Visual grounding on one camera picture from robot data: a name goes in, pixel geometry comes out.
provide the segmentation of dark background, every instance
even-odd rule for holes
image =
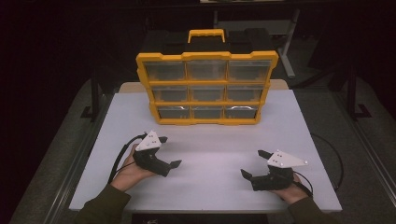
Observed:
[[[134,60],[147,29],[185,31],[211,28],[213,22],[211,10],[82,9],[92,4],[97,3],[0,3],[1,223],[9,222],[68,107],[93,71],[101,88],[112,92],[125,81],[137,80]],[[223,20],[290,17],[293,6],[276,7],[284,11],[239,8],[219,16]],[[396,118],[396,78],[391,70],[394,24],[392,7],[385,3],[310,5],[302,7],[294,37],[319,40],[312,67],[326,69],[343,60],[354,65]]]

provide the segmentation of hand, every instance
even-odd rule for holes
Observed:
[[[294,174],[294,181],[301,182],[297,174]],[[291,184],[286,189],[270,190],[270,192],[273,192],[274,194],[285,200],[287,204],[297,203],[301,199],[308,197],[308,195],[295,184]]]
[[[125,162],[121,167],[122,168],[114,177],[113,181],[111,181],[110,185],[116,189],[121,191],[126,191],[130,189],[141,180],[154,176],[155,174],[151,171],[140,168],[136,163],[134,163],[134,149],[137,147],[137,144],[134,144],[131,149],[131,153],[125,159]]]

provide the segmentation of white 3d-printed part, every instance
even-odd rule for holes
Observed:
[[[308,165],[308,161],[303,161],[299,158],[291,156],[286,152],[277,150],[268,160],[268,165],[272,165],[279,168],[290,168],[295,166]]]
[[[158,138],[158,135],[156,132],[151,131],[148,133],[148,135],[143,139],[139,145],[136,147],[136,151],[141,151],[141,150],[146,150],[146,149],[151,149],[155,147],[160,147],[161,142],[160,139]]]

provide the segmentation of black cable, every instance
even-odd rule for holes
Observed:
[[[341,184],[343,183],[344,180],[344,164],[343,164],[343,160],[341,159],[341,155],[340,153],[337,151],[337,149],[335,149],[335,147],[332,145],[332,143],[330,143],[329,141],[327,141],[326,139],[324,139],[323,137],[315,134],[315,133],[311,133],[311,136],[315,136],[316,138],[322,140],[323,142],[327,143],[330,148],[332,149],[332,151],[334,151],[335,155],[337,156],[339,162],[340,162],[340,169],[341,169],[341,174],[340,174],[340,179],[338,180],[337,186],[335,186],[334,190],[337,191],[340,187]]]
[[[306,182],[308,182],[309,186],[311,187],[311,190],[309,190],[305,185],[303,185],[303,184],[300,183],[300,182],[293,181],[293,184],[295,184],[297,187],[299,187],[300,189],[302,189],[303,191],[305,191],[305,193],[306,193],[309,197],[313,197],[313,195],[314,195],[314,187],[312,187],[311,182],[309,182],[309,180],[308,180],[304,175],[302,175],[302,174],[300,174],[300,173],[298,173],[298,172],[296,172],[296,171],[293,171],[293,172],[294,172],[295,174],[301,176],[302,178],[304,178],[304,179],[306,180]]]
[[[147,136],[146,133],[144,133],[144,134],[142,134],[142,135],[138,135],[138,136],[136,136],[135,138],[131,139],[127,144],[125,144],[125,145],[123,146],[122,150],[121,150],[120,153],[119,153],[119,156],[118,156],[118,157],[116,158],[116,160],[114,161],[114,165],[113,165],[113,168],[111,169],[110,177],[108,178],[107,184],[110,184],[111,181],[113,180],[114,176],[116,175],[116,173],[117,173],[117,171],[118,171],[118,170],[117,170],[117,167],[119,166],[120,160],[121,160],[123,154],[125,153],[126,149],[128,149],[128,146],[131,145],[131,143],[132,143],[134,140],[136,140],[136,139],[138,139],[138,138],[143,139],[143,138],[145,138],[146,136]]]
[[[125,168],[125,167],[127,167],[127,166],[129,166],[129,165],[132,165],[132,164],[134,164],[134,161],[133,162],[131,162],[131,163],[128,163],[128,164],[126,164],[126,165],[124,165],[124,166],[122,166],[120,169],[118,169],[117,171],[116,171],[116,173],[118,173],[120,170],[122,170],[123,168]]]

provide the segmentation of yellow storage organizer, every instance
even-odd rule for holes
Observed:
[[[148,32],[136,57],[160,124],[256,124],[278,56],[264,29]]]

